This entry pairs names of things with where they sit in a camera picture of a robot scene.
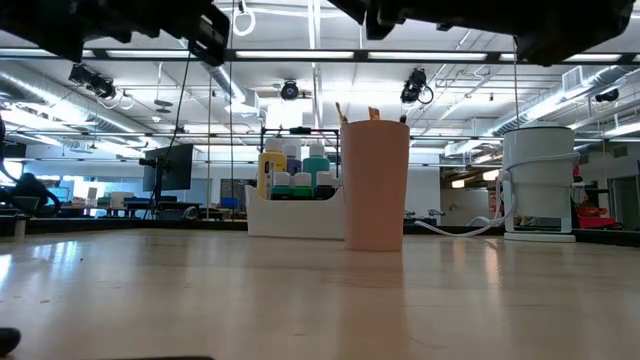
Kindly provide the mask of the silver ventilation duct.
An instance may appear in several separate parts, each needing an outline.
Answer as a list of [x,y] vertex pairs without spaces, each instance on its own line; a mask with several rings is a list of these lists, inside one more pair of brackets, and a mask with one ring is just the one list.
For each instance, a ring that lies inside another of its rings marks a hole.
[[94,96],[82,95],[78,90],[66,88],[21,65],[6,63],[5,67],[0,67],[0,88],[3,86],[18,90],[23,95],[22,102],[40,104],[70,122],[79,122],[95,115],[125,132],[151,132],[150,128],[107,109]]
[[202,67],[207,71],[212,80],[222,92],[227,105],[228,113],[242,116],[258,116],[260,113],[259,96],[255,91],[238,85],[231,79],[223,66],[211,66],[203,63]]
[[603,93],[640,71],[640,65],[579,66],[583,67],[581,88],[565,93],[562,88],[563,73],[559,85],[547,89],[532,99],[518,103],[516,110],[495,120],[492,127],[485,134],[501,136],[507,131],[544,118],[578,100]]

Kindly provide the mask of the peach plastic cup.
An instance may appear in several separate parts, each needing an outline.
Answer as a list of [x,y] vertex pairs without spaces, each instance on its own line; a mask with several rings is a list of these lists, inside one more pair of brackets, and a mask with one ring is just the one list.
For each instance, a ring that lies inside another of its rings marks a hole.
[[363,120],[341,127],[346,247],[399,252],[403,247],[409,127]]

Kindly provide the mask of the red storage bin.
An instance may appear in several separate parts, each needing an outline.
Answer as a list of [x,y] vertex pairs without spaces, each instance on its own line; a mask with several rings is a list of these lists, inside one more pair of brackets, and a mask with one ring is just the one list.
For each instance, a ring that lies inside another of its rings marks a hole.
[[606,208],[578,207],[577,215],[581,229],[601,229],[616,223],[616,219],[608,215]]

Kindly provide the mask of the white ceiling vent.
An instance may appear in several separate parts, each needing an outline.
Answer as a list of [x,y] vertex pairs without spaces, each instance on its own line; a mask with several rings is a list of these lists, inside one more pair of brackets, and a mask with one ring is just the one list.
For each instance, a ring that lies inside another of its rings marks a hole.
[[565,93],[582,87],[583,67],[576,66],[562,75],[562,88]]

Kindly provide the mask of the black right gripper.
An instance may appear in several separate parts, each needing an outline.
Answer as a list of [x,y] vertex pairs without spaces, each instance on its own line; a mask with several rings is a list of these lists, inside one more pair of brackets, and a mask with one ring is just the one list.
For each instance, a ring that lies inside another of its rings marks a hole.
[[407,19],[434,23],[438,31],[448,31],[450,22],[437,20],[428,10],[440,0],[327,0],[359,25],[365,26],[368,40],[383,40],[397,24]]

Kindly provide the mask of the small teal paint bottle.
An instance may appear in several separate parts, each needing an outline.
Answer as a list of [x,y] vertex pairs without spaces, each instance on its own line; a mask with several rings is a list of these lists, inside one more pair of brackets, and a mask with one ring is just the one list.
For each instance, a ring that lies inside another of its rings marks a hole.
[[271,188],[272,200],[287,200],[292,197],[291,175],[288,172],[276,172]]

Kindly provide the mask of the person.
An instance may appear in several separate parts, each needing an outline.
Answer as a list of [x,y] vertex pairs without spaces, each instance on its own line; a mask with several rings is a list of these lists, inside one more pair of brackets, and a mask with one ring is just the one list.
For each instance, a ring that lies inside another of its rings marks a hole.
[[53,216],[61,210],[58,197],[32,173],[21,175],[8,200],[14,208],[35,217]]

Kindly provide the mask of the black overhead light bar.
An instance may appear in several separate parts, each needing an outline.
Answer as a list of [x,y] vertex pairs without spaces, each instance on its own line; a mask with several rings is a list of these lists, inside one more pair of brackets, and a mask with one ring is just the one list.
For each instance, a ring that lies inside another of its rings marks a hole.
[[[108,49],[83,51],[87,61],[182,61],[183,49]],[[355,63],[443,63],[502,64],[516,60],[509,52],[474,51],[394,51],[394,50],[228,50],[225,59],[232,62],[355,62]],[[583,53],[561,62],[569,64],[640,65],[640,53]]]

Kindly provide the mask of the green paint bottle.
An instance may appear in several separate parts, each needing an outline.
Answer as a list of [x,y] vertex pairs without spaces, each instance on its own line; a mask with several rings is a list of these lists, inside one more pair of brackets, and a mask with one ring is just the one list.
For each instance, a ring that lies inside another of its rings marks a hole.
[[293,196],[296,200],[312,200],[314,189],[312,176],[307,172],[298,172],[292,177]]

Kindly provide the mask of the white cylindrical desk device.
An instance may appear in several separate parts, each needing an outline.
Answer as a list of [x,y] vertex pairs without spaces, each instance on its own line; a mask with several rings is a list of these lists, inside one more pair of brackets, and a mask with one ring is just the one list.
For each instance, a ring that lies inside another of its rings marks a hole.
[[[567,127],[527,127],[503,135],[504,238],[522,242],[574,243],[571,187],[580,157]],[[557,230],[518,230],[516,219],[548,218]]]

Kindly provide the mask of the black monitor on stand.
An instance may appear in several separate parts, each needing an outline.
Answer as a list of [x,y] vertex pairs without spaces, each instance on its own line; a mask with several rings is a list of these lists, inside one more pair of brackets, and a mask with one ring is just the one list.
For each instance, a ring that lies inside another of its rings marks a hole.
[[154,215],[164,210],[162,192],[189,190],[193,166],[192,144],[172,145],[147,151],[138,164],[143,167],[143,190],[151,193],[148,209]]

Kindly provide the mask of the large purple paint bottle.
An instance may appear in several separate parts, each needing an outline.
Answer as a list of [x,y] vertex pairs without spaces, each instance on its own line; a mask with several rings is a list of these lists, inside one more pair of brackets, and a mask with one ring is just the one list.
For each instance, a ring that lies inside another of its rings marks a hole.
[[300,146],[286,144],[283,146],[283,154],[286,156],[286,171],[294,176],[302,171],[302,161],[300,159]]

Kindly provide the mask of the large light blue paint bottle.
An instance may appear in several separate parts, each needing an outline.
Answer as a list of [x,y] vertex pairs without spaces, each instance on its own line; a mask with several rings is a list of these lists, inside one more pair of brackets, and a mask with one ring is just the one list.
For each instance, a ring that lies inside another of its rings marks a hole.
[[310,144],[309,155],[302,162],[304,172],[311,175],[311,186],[316,186],[317,173],[319,171],[329,171],[330,161],[326,157],[325,147],[322,144]]

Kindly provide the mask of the white plastic bin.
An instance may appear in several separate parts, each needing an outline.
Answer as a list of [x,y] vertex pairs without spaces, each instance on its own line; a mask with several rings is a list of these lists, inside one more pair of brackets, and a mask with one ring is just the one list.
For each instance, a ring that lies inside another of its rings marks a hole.
[[248,235],[253,237],[343,240],[344,191],[327,200],[266,200],[245,186]]

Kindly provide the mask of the large yellow paint bottle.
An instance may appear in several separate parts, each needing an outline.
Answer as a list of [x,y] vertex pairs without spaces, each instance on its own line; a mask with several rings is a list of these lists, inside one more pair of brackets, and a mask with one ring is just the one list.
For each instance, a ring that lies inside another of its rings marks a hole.
[[282,152],[282,141],[279,138],[267,139],[264,151],[258,157],[257,191],[262,198],[270,198],[275,174],[285,172],[286,165],[287,156]]

